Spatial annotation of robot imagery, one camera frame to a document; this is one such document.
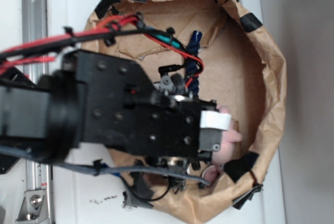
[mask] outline brown paper bag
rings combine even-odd
[[[170,213],[188,223],[203,223],[235,203],[235,199],[262,184],[270,160],[281,140],[285,119],[287,70],[285,59],[261,22],[238,0],[102,0],[89,17],[86,29],[115,12],[143,13],[146,25],[175,29],[175,37],[186,45],[194,30],[203,33],[199,56],[200,98],[227,105],[238,120],[243,141],[236,148],[236,161],[210,188],[199,189],[187,182],[184,191],[169,192],[152,202],[154,209]],[[180,64],[182,58],[145,38],[116,38],[107,47],[103,41],[83,48],[103,54],[134,58],[152,81],[159,80],[158,67]],[[132,166],[137,157],[110,150],[116,166]],[[126,176],[129,184],[131,177]],[[154,197],[165,186],[153,185]]]

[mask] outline white wall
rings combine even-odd
[[[280,145],[288,224],[334,223],[334,1],[261,0],[288,62]]]
[[[0,0],[0,51],[21,42],[21,0]],[[15,223],[26,189],[26,162],[20,160],[8,174],[0,175],[0,206],[6,210],[4,224]]]

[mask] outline gray cable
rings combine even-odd
[[[60,167],[73,170],[75,172],[86,173],[86,174],[96,174],[96,169],[94,167],[86,167],[75,164],[63,163]],[[183,180],[194,180],[198,181],[205,186],[210,185],[210,183],[198,176],[175,173],[171,172],[166,168],[155,168],[155,167],[143,167],[143,166],[132,166],[132,167],[115,167],[115,168],[101,168],[99,174],[112,174],[112,173],[122,173],[122,172],[145,172],[145,173],[153,173],[160,175],[168,175],[175,178],[183,179]]]
[[[20,150],[17,148],[7,147],[0,145],[0,154],[2,155],[10,155],[19,158],[25,158],[29,160],[33,160],[33,155],[25,150]],[[94,167],[86,167],[75,164],[63,163],[60,167],[73,170],[75,172],[85,173],[85,174],[96,174],[96,169]],[[166,168],[155,168],[155,167],[144,167],[144,166],[132,166],[132,167],[116,167],[116,168],[101,168],[99,174],[111,174],[111,173],[122,173],[122,172],[144,172],[144,173],[154,173],[160,175],[168,175],[175,178],[183,179],[183,180],[194,180],[198,181],[205,186],[210,185],[210,183],[198,176],[175,173]]]
[[[18,149],[18,148],[13,148],[13,147],[7,147],[7,146],[3,146],[3,145],[0,145],[0,154],[1,155],[14,156],[14,157],[18,157],[18,158],[25,158],[25,159],[28,159],[28,160],[33,159],[32,154],[25,151],[25,150],[21,150],[21,149]]]

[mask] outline stuffed toy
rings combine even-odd
[[[217,109],[220,113],[231,114],[230,109],[226,106],[218,105]],[[233,124],[234,122],[231,120],[229,130],[223,131],[220,150],[213,152],[211,165],[202,173],[202,177],[210,181],[211,184],[223,172],[224,164],[232,159],[235,143],[242,141],[241,133],[233,129]]]

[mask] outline red wire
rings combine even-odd
[[[12,52],[12,51],[16,51],[16,50],[23,50],[23,49],[27,49],[27,48],[32,48],[35,46],[42,46],[44,44],[49,44],[52,42],[56,42],[56,41],[60,41],[60,40],[66,40],[66,39],[70,39],[72,37],[85,37],[85,36],[92,36],[92,35],[97,35],[97,34],[103,34],[103,33],[108,33],[110,31],[110,28],[106,27],[106,25],[109,25],[109,27],[111,27],[114,30],[120,30],[121,27],[125,26],[128,23],[132,23],[135,24],[135,22],[137,22],[139,19],[137,16],[134,16],[133,14],[130,15],[126,15],[124,17],[122,16],[111,16],[108,18],[105,18],[104,20],[102,20],[100,23],[98,23],[97,27],[94,29],[91,29],[89,31],[84,31],[84,32],[79,32],[79,33],[73,33],[73,35],[66,33],[63,35],[59,35],[59,36],[52,36],[52,37],[48,37],[48,38],[44,38],[44,39],[40,39],[40,40],[36,40],[33,42],[29,42],[29,43],[25,43],[19,46],[15,46],[13,48],[7,49],[4,52]],[[184,59],[187,58],[191,58],[195,61],[197,61],[201,67],[202,67],[202,71],[204,69],[204,63],[203,61],[196,57],[193,56],[191,54],[188,54],[186,52],[183,52],[179,49],[174,48],[171,45],[168,45],[148,34],[145,34],[146,37],[148,37],[149,39],[153,40],[154,42],[162,45],[165,48],[171,49],[177,53],[179,53]],[[17,60],[17,61],[12,61],[12,62],[4,62],[1,66],[0,66],[0,75],[3,74],[4,72],[6,72],[9,68],[15,66],[15,65],[23,65],[23,64],[31,64],[31,63],[41,63],[41,62],[49,62],[49,61],[54,61],[55,58],[54,57],[35,57],[35,58],[24,58],[21,60]],[[196,73],[194,75],[194,77],[198,77],[199,74],[202,72],[200,71],[199,73]],[[189,84],[192,82],[193,78],[189,78],[189,80],[186,83],[186,87],[189,86]]]
[[[156,43],[159,43],[159,44],[162,45],[163,47],[168,48],[168,49],[171,49],[171,50],[173,50],[173,51],[179,53],[179,54],[182,55],[184,58],[191,58],[191,59],[193,59],[193,60],[199,62],[199,63],[201,64],[201,66],[202,66],[202,69],[204,69],[204,63],[203,63],[203,61],[202,61],[200,58],[198,58],[198,57],[196,57],[196,56],[193,56],[193,55],[191,55],[191,54],[188,54],[188,53],[186,53],[186,52],[183,52],[183,51],[181,51],[181,50],[179,50],[179,49],[176,49],[176,48],[172,47],[171,45],[168,45],[168,44],[166,44],[166,43],[164,43],[164,42],[162,42],[162,41],[160,41],[160,40],[158,40],[158,39],[156,39],[156,38],[154,38],[154,37],[152,37],[152,36],[150,36],[150,35],[148,35],[148,34],[145,34],[145,36],[146,36],[147,38],[149,38],[149,39],[155,41]],[[195,74],[194,77],[198,77],[199,74],[200,74],[201,72]]]
[[[0,66],[0,76],[4,74],[8,69],[14,67],[16,65],[25,65],[25,64],[32,64],[32,63],[44,63],[54,61],[55,57],[47,56],[47,57],[34,57],[34,58],[23,58],[16,61],[5,61]]]
[[[188,86],[190,85],[190,83],[193,81],[193,78],[189,78],[189,80],[187,81],[185,87],[188,88]]]
[[[125,26],[128,23],[132,23],[132,22],[136,22],[138,21],[138,18],[135,16],[127,16],[124,17],[123,19],[119,20],[117,23],[120,25],[120,27]],[[118,28],[117,24],[111,24],[111,27],[114,30],[120,30],[120,28]],[[108,33],[110,30],[109,28],[94,28],[91,29],[89,31],[85,31],[85,32],[79,32],[79,33],[74,33],[73,35],[75,37],[85,37],[85,36],[92,36],[92,35],[96,35],[96,34],[103,34],[103,33]],[[16,51],[16,50],[23,50],[23,49],[27,49],[27,48],[32,48],[35,46],[41,46],[44,44],[49,44],[52,42],[56,42],[56,41],[60,41],[60,40],[66,40],[66,39],[70,39],[72,38],[72,35],[69,33],[63,34],[63,35],[58,35],[58,36],[52,36],[52,37],[48,37],[48,38],[44,38],[44,39],[40,39],[40,40],[36,40],[36,41],[32,41],[29,43],[25,43],[19,46],[15,46],[13,48],[10,49],[6,49],[4,52],[8,53],[8,52],[12,52],[12,51]]]

